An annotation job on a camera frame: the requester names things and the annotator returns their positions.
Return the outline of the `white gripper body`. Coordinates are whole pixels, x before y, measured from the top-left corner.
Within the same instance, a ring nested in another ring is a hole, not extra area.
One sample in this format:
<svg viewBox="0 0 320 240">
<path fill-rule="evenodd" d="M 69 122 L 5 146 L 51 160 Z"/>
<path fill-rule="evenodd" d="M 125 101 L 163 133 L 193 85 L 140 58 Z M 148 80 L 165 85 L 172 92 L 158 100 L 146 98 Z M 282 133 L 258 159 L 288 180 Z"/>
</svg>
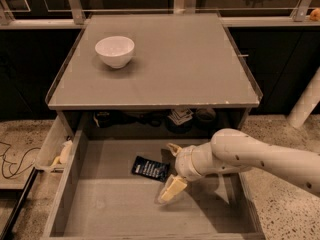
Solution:
<svg viewBox="0 0 320 240">
<path fill-rule="evenodd" d="M 222 162 L 214 156 L 209 142 L 199 146 L 179 147 L 174 156 L 177 174 L 188 182 L 218 174 L 222 168 Z"/>
</svg>

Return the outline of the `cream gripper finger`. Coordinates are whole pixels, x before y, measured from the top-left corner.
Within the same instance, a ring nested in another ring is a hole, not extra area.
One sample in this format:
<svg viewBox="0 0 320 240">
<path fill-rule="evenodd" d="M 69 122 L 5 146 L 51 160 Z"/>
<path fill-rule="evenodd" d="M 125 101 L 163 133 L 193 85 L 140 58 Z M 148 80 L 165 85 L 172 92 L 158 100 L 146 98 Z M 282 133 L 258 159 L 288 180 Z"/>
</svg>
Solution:
<svg viewBox="0 0 320 240">
<path fill-rule="evenodd" d="M 167 147 L 169 148 L 171 154 L 176 157 L 182 150 L 182 148 L 177 145 L 177 144 L 174 144 L 174 143 L 168 143 L 167 144 Z"/>
<path fill-rule="evenodd" d="M 187 187 L 187 181 L 181 176 L 170 175 L 157 198 L 160 204 L 171 201 Z"/>
</svg>

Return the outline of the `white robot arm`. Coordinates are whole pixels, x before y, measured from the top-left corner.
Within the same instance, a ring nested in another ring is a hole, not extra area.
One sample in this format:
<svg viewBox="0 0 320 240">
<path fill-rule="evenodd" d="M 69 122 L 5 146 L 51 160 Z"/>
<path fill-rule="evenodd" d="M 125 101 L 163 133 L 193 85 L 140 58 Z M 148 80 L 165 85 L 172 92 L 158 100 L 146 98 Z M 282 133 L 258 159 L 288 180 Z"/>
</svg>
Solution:
<svg viewBox="0 0 320 240">
<path fill-rule="evenodd" d="M 167 145 L 175 157 L 175 171 L 158 201 L 168 203 L 190 182 L 211 174 L 262 169 L 313 195 L 320 194 L 320 154 L 261 142 L 239 130 L 224 128 L 207 143 L 181 147 Z"/>
</svg>

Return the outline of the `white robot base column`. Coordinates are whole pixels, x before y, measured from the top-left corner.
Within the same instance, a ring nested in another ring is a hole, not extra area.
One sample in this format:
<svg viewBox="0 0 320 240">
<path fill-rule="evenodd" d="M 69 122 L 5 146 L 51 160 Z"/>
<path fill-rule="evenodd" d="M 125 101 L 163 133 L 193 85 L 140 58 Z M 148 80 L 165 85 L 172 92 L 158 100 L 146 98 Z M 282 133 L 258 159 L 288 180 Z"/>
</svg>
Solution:
<svg viewBox="0 0 320 240">
<path fill-rule="evenodd" d="M 320 67 L 308 83 L 297 103 L 287 117 L 288 123 L 294 128 L 300 128 L 311 112 L 320 102 Z"/>
</svg>

